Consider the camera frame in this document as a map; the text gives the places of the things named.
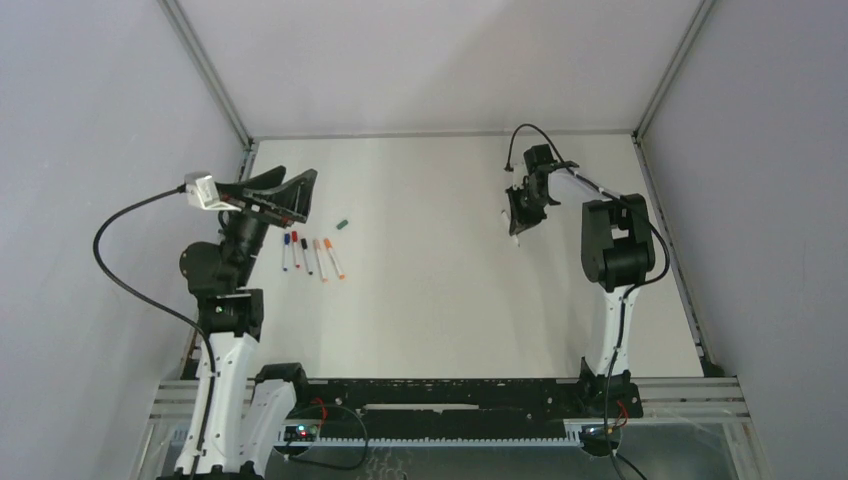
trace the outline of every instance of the white wall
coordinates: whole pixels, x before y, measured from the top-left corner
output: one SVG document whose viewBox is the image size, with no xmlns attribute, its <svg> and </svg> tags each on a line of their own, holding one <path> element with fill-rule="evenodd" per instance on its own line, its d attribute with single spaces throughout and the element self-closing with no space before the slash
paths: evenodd
<svg viewBox="0 0 848 480">
<path fill-rule="evenodd" d="M 848 4 L 719 2 L 647 138 L 777 478 L 845 478 Z"/>
<path fill-rule="evenodd" d="M 630 136 L 552 139 L 602 185 L 648 196 Z M 253 371 L 302 362 L 315 378 L 577 377 L 604 314 L 580 264 L 581 204 L 548 207 L 520 248 L 500 215 L 524 151 L 541 142 L 516 138 L 515 176 L 503 171 L 508 135 L 261 142 L 254 174 L 280 163 L 318 171 L 296 230 L 329 237 L 347 278 L 283 273 L 283 232 L 270 230 L 250 279 L 265 292 Z M 629 341 L 634 376 L 701 375 L 671 275 L 640 291 Z"/>
<path fill-rule="evenodd" d="M 633 130 L 699 0 L 181 0 L 248 130 Z"/>
<path fill-rule="evenodd" d="M 97 269 L 91 240 L 127 204 L 240 147 L 156 2 L 0 6 L 0 470 L 126 478 L 186 327 Z M 177 257 L 215 219 L 172 198 L 103 243 L 130 284 L 192 313 Z"/>
</svg>

